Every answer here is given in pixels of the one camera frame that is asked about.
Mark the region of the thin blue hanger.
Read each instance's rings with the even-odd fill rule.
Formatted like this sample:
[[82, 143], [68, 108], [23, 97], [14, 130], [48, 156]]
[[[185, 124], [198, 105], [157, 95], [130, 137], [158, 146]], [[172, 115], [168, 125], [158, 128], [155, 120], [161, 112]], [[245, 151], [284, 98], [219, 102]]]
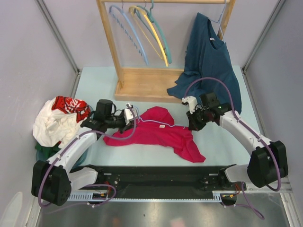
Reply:
[[135, 105], [132, 106], [132, 108], [134, 108], [136, 110], [136, 113], [138, 115], [138, 122], [152, 122], [152, 123], [157, 123], [159, 125], [165, 125], [165, 126], [168, 126], [170, 128], [173, 128], [173, 127], [182, 127], [183, 129], [186, 128], [186, 126], [183, 126], [183, 125], [180, 125], [180, 124], [168, 124], [168, 123], [165, 123], [165, 122], [159, 122], [159, 121], [156, 121], [156, 120], [144, 120], [140, 115], [139, 115], [139, 108]]

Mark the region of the pink t shirt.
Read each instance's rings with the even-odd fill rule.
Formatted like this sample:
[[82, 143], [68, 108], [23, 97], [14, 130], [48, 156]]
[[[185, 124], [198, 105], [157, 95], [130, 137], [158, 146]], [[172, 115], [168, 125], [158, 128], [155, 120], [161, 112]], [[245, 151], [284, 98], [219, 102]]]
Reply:
[[[168, 124], [175, 124], [175, 121], [168, 109], [160, 106], [154, 106], [147, 109], [140, 115], [144, 120], [156, 120]], [[112, 136], [116, 139], [105, 137], [103, 141], [108, 146], [120, 147], [131, 144], [160, 145], [173, 148], [174, 153], [182, 159], [193, 163], [203, 163], [206, 160], [196, 143], [192, 132], [186, 127], [170, 128], [165, 125], [159, 125], [152, 122], [138, 122], [134, 134], [131, 138], [123, 140], [122, 138], [131, 135], [133, 130], [126, 130], [124, 133], [115, 132]]]

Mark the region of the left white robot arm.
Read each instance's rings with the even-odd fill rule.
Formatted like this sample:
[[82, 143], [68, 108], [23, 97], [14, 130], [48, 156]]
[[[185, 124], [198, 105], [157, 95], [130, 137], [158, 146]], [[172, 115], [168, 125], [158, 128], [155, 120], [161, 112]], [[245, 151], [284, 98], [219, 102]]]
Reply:
[[118, 137], [106, 133], [108, 129], [119, 129], [121, 133], [130, 129], [131, 134], [121, 140], [131, 138], [137, 127], [138, 112], [130, 104], [116, 115], [116, 105], [111, 100], [100, 99], [95, 111], [85, 119], [77, 134], [56, 154], [46, 161], [38, 160], [33, 167], [31, 193], [37, 197], [40, 207], [51, 204], [62, 206], [72, 192], [93, 187], [110, 188], [105, 184], [103, 170], [94, 165], [86, 165], [73, 171], [73, 167], [85, 151], [98, 139]]

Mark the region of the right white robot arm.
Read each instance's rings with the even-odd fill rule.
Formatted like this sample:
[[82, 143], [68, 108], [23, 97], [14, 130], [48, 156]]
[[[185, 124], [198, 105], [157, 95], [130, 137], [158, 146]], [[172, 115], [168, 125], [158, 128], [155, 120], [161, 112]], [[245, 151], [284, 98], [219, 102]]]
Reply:
[[281, 141], [272, 141], [249, 127], [229, 103], [221, 104], [214, 93], [203, 94], [198, 103], [194, 96], [182, 98], [187, 105], [189, 130], [200, 131], [208, 122], [214, 122], [227, 130], [248, 152], [247, 165], [231, 165], [223, 169], [218, 184], [224, 190], [235, 182], [251, 182], [262, 188], [273, 182], [281, 183], [288, 176], [286, 147]]

